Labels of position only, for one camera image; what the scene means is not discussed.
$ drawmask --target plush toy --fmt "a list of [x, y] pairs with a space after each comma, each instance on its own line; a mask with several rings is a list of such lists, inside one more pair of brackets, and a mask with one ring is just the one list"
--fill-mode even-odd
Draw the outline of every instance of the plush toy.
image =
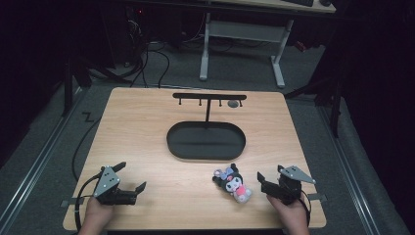
[[217, 169], [213, 175], [212, 180], [225, 192], [234, 196], [238, 203], [243, 204], [250, 199], [252, 191], [244, 185], [242, 175], [235, 164], [231, 164], [225, 171]]

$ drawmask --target wooden table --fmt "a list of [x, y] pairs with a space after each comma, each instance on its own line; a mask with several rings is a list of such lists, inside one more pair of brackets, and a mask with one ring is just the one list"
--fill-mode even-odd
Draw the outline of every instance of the wooden table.
[[[174, 92], [244, 94], [243, 107], [230, 108], [212, 101], [211, 121], [232, 122], [246, 135], [246, 147], [231, 162], [183, 161], [173, 156], [166, 143], [168, 130], [183, 120], [205, 120], [206, 102], [178, 100]], [[119, 188], [133, 191], [147, 181], [135, 206], [115, 206], [109, 230], [155, 229], [266, 229], [281, 228], [276, 211], [260, 192], [256, 173], [277, 182], [277, 166], [297, 165], [310, 175], [284, 96], [277, 92], [171, 90], [116, 88], [109, 99], [94, 142], [75, 189], [96, 174], [103, 165], [127, 162], [117, 173]], [[244, 183], [253, 190], [246, 204], [212, 182], [213, 171], [235, 163]], [[90, 195], [91, 183], [84, 190]], [[303, 183], [307, 194], [316, 193]], [[310, 227], [323, 227], [326, 218], [320, 202], [312, 201]], [[80, 207], [81, 220], [85, 206]], [[75, 230], [73, 206], [69, 207], [64, 228]]]

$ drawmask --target cable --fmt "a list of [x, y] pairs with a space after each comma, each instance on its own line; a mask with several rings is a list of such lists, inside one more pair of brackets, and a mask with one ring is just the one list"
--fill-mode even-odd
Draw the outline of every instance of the cable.
[[130, 87], [132, 87], [135, 83], [135, 81], [137, 80], [138, 76], [143, 73], [143, 82], [144, 82], [144, 87], [148, 88], [147, 85], [147, 81], [146, 78], [144, 77], [144, 68], [147, 66], [147, 62], [149, 61], [149, 45], [147, 45], [146, 47], [146, 62], [144, 63], [143, 68], [141, 68], [141, 70], [137, 73], [137, 75], [134, 77], [134, 79], [132, 80]]
[[198, 30], [198, 32], [196, 32], [195, 36], [193, 36], [193, 37], [192, 37], [191, 39], [189, 39], [189, 40], [183, 41], [182, 43], [191, 42], [191, 41], [194, 41], [194, 40], [199, 40], [200, 38], [203, 38], [202, 36], [199, 36], [199, 35], [200, 35], [201, 31], [202, 31], [202, 28], [204, 27], [205, 18], [206, 18], [206, 13], [204, 13], [204, 14], [202, 15], [202, 22], [201, 22], [201, 25], [199, 26], [199, 30]]
[[[204, 38], [203, 37], [200, 37], [200, 38], [196, 38], [196, 39], [193, 39], [193, 40], [188, 40], [185, 43], [182, 43], [182, 46], [184, 46], [186, 48], [190, 48], [190, 49], [198, 49], [198, 48], [201, 48], [201, 47], [203, 47], [205, 45], [205, 43], [202, 41], [202, 39], [204, 39]], [[187, 45], [189, 43], [197, 44], [197, 46], [189, 46], [189, 45]]]
[[233, 39], [231, 39], [231, 38], [215, 38], [215, 40], [212, 40], [212, 42], [219, 42], [221, 45], [219, 45], [219, 46], [222, 46], [222, 45], [224, 45], [224, 44], [228, 44], [228, 48], [226, 48], [226, 49], [224, 49], [224, 50], [215, 50], [215, 49], [213, 49], [211, 46], [209, 46], [208, 48], [209, 48], [209, 50], [211, 50], [211, 51], [214, 51], [214, 52], [227, 52], [227, 51], [229, 51], [230, 49], [232, 49], [233, 48], [233, 46], [234, 46], [234, 40]]
[[307, 218], [307, 226], [309, 226], [310, 219], [311, 219], [311, 202], [310, 202], [310, 199], [308, 198], [308, 195], [304, 191], [302, 191], [302, 193], [308, 199], [308, 204], [310, 206], [310, 209], [307, 208], [307, 206], [305, 205], [305, 202], [301, 198], [298, 198], [298, 200], [300, 201], [300, 203], [302, 204], [302, 206], [305, 209], [305, 215], [306, 215], [306, 218]]
[[161, 80], [162, 80], [162, 78], [164, 77], [164, 75], [167, 73], [168, 68], [170, 67], [170, 59], [168, 58], [168, 56], [167, 56], [167, 55], [165, 55], [165, 54], [164, 54], [164, 53], [162, 53], [162, 52], [159, 52], [159, 51], [150, 51], [150, 52], [158, 53], [158, 54], [160, 54], [160, 55], [164, 56], [164, 57], [167, 59], [167, 67], [165, 68], [165, 71], [162, 73], [162, 75], [161, 75], [161, 77], [160, 77], [160, 79], [159, 79], [159, 88], [161, 88]]
[[240, 40], [237, 40], [234, 43], [238, 46], [256, 48], [256, 47], [266, 46], [266, 45], [270, 44], [271, 42], [261, 41], [261, 42], [256, 42], [255, 45], [250, 45], [250, 44], [247, 44], [247, 43], [242, 43], [242, 42], [240, 42]]
[[74, 216], [75, 216], [75, 223], [76, 223], [76, 229], [79, 232], [80, 228], [82, 227], [81, 223], [80, 223], [80, 216], [79, 216], [79, 200], [81, 199], [81, 195], [83, 190], [85, 189], [85, 187], [92, 182], [95, 179], [98, 179], [101, 176], [102, 172], [99, 172], [98, 174], [92, 176], [90, 179], [88, 179], [80, 188], [78, 196], [76, 197], [76, 202], [75, 202], [75, 210], [74, 210]]
[[88, 130], [85, 132], [85, 134], [83, 134], [82, 139], [79, 141], [75, 152], [73, 153], [72, 156], [72, 164], [71, 164], [71, 168], [72, 168], [72, 174], [73, 177], [75, 178], [76, 182], [79, 180], [78, 176], [75, 173], [75, 158], [77, 155], [77, 152], [79, 151], [80, 146], [82, 145], [83, 141], [85, 140], [86, 136], [88, 135], [88, 133], [92, 130], [92, 128], [101, 120], [101, 118], [99, 117], [97, 120], [94, 121], [94, 123], [88, 128]]

